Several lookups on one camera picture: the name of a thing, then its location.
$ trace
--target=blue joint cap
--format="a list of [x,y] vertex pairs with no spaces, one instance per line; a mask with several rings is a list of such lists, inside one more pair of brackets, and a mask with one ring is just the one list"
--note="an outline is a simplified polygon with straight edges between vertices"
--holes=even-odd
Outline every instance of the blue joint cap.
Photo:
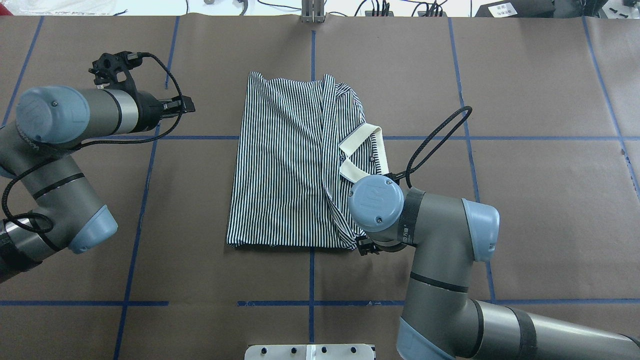
[[377,233],[393,225],[404,206],[402,189],[382,175],[369,175],[358,180],[347,200],[353,221],[368,233]]
[[467,224],[474,246],[474,258],[478,262],[487,262],[493,257],[498,242],[500,213],[490,205],[462,199],[467,214]]
[[30,139],[65,143],[82,135],[89,124],[89,104],[68,86],[30,88],[20,96],[16,123]]
[[404,360],[456,360],[400,318],[396,349]]
[[118,224],[104,205],[96,212],[78,232],[69,244],[74,254],[82,254],[90,248],[107,240],[118,230]]

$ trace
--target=striped shirt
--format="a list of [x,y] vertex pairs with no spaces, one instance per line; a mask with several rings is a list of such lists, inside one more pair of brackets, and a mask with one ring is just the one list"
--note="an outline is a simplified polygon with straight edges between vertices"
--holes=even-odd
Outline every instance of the striped shirt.
[[341,142],[366,124],[362,103],[331,75],[322,81],[249,75],[227,243],[355,248],[364,232],[347,208],[345,160],[367,174],[387,171],[381,136],[351,156]]

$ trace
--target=table surface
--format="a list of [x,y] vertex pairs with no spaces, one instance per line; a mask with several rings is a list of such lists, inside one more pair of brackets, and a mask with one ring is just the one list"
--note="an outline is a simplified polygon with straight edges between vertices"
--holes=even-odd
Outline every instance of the table surface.
[[[470,296],[640,335],[640,83],[628,76],[640,70],[640,22],[189,14],[3,17],[0,28],[3,123],[26,89],[91,87],[91,62],[123,50],[166,60],[197,108],[155,143],[74,155],[120,228],[0,284],[3,356],[241,359],[251,344],[362,342],[399,359],[411,249],[225,245],[252,70],[351,85],[395,172],[473,106],[412,177],[501,213],[495,257],[475,264]],[[175,95],[153,63],[133,76],[158,98]],[[21,185],[10,206],[33,207]]]

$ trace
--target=cable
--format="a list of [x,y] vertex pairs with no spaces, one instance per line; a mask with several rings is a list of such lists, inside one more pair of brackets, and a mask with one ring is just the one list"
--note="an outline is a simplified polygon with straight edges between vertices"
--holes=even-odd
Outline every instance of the cable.
[[424,1],[410,1],[410,3],[418,3],[418,5],[415,6],[415,8],[413,8],[413,12],[411,13],[411,16],[413,17],[415,15],[415,12],[418,10],[418,8],[420,7],[420,5],[426,5],[427,6],[427,11],[429,11],[429,4],[425,3]]
[[[32,233],[36,233],[36,234],[44,234],[44,233],[48,233],[49,231],[53,230],[53,221],[47,217],[46,215],[40,214],[40,213],[23,213],[23,214],[18,214],[18,215],[13,215],[11,214],[11,211],[9,211],[9,205],[8,205],[8,200],[9,200],[9,193],[11,192],[11,189],[13,188],[13,186],[15,184],[18,183],[18,181],[24,179],[27,175],[29,175],[30,173],[38,170],[39,168],[50,164],[54,161],[56,161],[57,159],[54,158],[49,158],[46,159],[45,161],[35,165],[34,167],[32,167],[31,169],[21,173],[20,175],[16,176],[14,179],[12,179],[4,188],[4,192],[2,193],[2,211],[4,212],[4,215],[6,216],[6,221],[10,221],[13,224],[15,224],[17,227],[20,227],[22,229],[25,229],[26,231],[30,231]],[[31,227],[28,225],[24,225],[23,223],[20,222],[20,219],[30,219],[30,220],[35,220],[35,219],[41,219],[44,220],[48,227],[44,228],[44,229],[36,229],[35,227]]]
[[367,0],[362,0],[362,2],[360,3],[360,5],[358,5],[358,8],[356,9],[356,13],[353,14],[353,16],[358,16],[358,12],[360,11],[360,8],[362,7],[362,5],[364,5],[364,3],[366,3]]
[[[169,78],[171,78],[171,81],[173,81],[173,85],[175,86],[176,91],[178,91],[178,96],[180,97],[180,103],[182,105],[182,109],[183,111],[181,111],[180,113],[178,113],[178,117],[175,119],[175,122],[173,123],[173,125],[164,133],[154,136],[152,138],[147,138],[147,139],[141,139],[141,140],[131,140],[131,141],[123,141],[123,140],[95,140],[95,141],[91,141],[91,142],[86,142],[86,143],[80,143],[77,146],[71,148],[71,151],[78,151],[82,148],[85,148],[87,146],[91,146],[91,145],[97,145],[99,143],[120,143],[120,144],[127,144],[127,143],[147,143],[147,142],[153,142],[156,141],[160,138],[165,137],[167,134],[171,133],[180,123],[180,119],[182,118],[182,114],[184,113],[184,97],[182,95],[182,90],[180,90],[180,86],[178,85],[178,81],[175,79],[175,77],[173,76],[173,74],[171,73],[171,71],[169,71],[169,69],[167,69],[167,67],[164,65],[164,63],[156,56],[153,55],[151,53],[138,53],[140,57],[142,58],[152,58],[153,60],[155,60],[158,65],[160,65],[163,70],[166,72],[166,74],[169,76]],[[32,172],[38,170],[39,168],[42,168],[43,166],[50,164],[54,161],[56,161],[58,159],[56,158],[49,158],[46,159],[45,161],[35,165],[34,167],[31,167],[29,170],[26,170],[25,172],[21,173],[20,175],[16,176],[14,179],[12,179],[4,188],[4,192],[2,194],[2,201],[1,201],[1,206],[2,206],[2,210],[4,215],[6,216],[8,221],[11,221],[12,223],[14,223],[16,226],[25,229],[27,231],[30,231],[32,233],[36,233],[36,234],[44,234],[44,233],[48,233],[49,231],[53,230],[54,227],[54,223],[53,221],[47,217],[46,215],[40,214],[40,213],[23,213],[23,214],[19,214],[19,215],[13,215],[11,214],[11,211],[9,211],[9,206],[8,206],[8,199],[9,199],[9,193],[11,192],[11,189],[13,188],[13,186],[20,180],[24,179],[26,176],[28,176],[29,174],[31,174]],[[31,227],[28,225],[24,225],[22,224],[19,220],[20,219],[40,219],[40,220],[44,220],[44,222],[47,223],[48,227],[44,228],[44,229],[36,229],[35,227]]]
[[274,6],[276,8],[288,8],[288,9],[292,9],[292,10],[302,10],[302,8],[295,8],[293,6],[289,6],[289,5],[278,5],[278,4],[269,4],[269,3],[265,3],[262,0],[258,0],[258,3],[263,4],[263,5],[269,5],[269,6]]
[[433,4],[428,9],[427,13],[424,16],[436,17],[438,16],[438,12],[441,11],[442,7],[438,4],[438,1],[433,1]]
[[238,0],[242,3],[242,12],[239,16],[244,16],[246,14],[247,9],[249,9],[249,0]]
[[[442,138],[442,140],[440,140],[440,142],[438,142],[437,145],[435,145],[433,147],[433,149],[429,152],[429,154],[427,154],[427,156],[425,156],[424,159],[422,159],[422,161],[420,161],[418,163],[418,165],[416,165],[415,167],[412,167],[413,166],[413,162],[418,157],[418,155],[420,155],[420,153],[425,148],[425,146],[427,146],[427,144],[440,132],[440,130],[442,130],[446,125],[448,125],[453,119],[455,119],[458,115],[460,115],[464,111],[466,111],[466,114],[464,114],[464,116],[462,116],[462,119],[447,133],[447,135],[445,135],[444,138]],[[406,181],[406,185],[409,188],[411,188],[412,187],[411,179],[410,179],[411,174],[414,173],[416,170],[418,170],[418,168],[420,168],[422,166],[422,164],[424,164],[425,161],[427,161],[431,157],[431,155],[433,155],[442,146],[442,144],[444,144],[444,142],[446,142],[447,139],[449,139],[451,137],[451,135],[453,135],[453,133],[456,130],[458,130],[458,128],[462,124],[465,123],[465,121],[467,121],[467,119],[469,118],[469,115],[471,115],[472,111],[473,111],[473,109],[471,108],[471,106],[464,106],[464,107],[456,110],[453,114],[451,114],[451,116],[449,116],[446,120],[444,120],[442,122],[442,124],[440,124],[438,127],[436,127],[436,129],[433,132],[431,132],[431,134],[429,134],[429,136],[427,136],[426,139],[424,139],[422,144],[420,144],[420,146],[418,146],[418,149],[413,153],[413,155],[409,159],[409,162],[406,164],[406,170],[404,172],[401,172],[401,173],[397,174],[394,177],[394,180],[399,180],[399,179],[402,179],[404,177],[405,178],[404,180]]]

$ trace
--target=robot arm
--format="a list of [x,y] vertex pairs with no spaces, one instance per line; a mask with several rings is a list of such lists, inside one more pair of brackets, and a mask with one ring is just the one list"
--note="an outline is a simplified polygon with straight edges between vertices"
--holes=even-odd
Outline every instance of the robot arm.
[[[66,247],[83,253],[118,229],[69,156],[87,145],[83,140],[148,131],[163,118],[195,111],[189,97],[157,100],[137,91],[129,70],[141,65],[143,57],[155,58],[146,53],[103,54],[89,70],[100,88],[31,88],[20,97],[15,122],[0,128],[0,175],[16,179],[31,171],[22,182],[38,205],[0,224],[0,282]],[[121,72],[126,78],[118,81]]]
[[381,250],[415,247],[397,349],[407,360],[640,360],[628,336],[471,300],[474,261],[489,261],[498,211],[466,199],[368,176],[354,185],[349,210]]

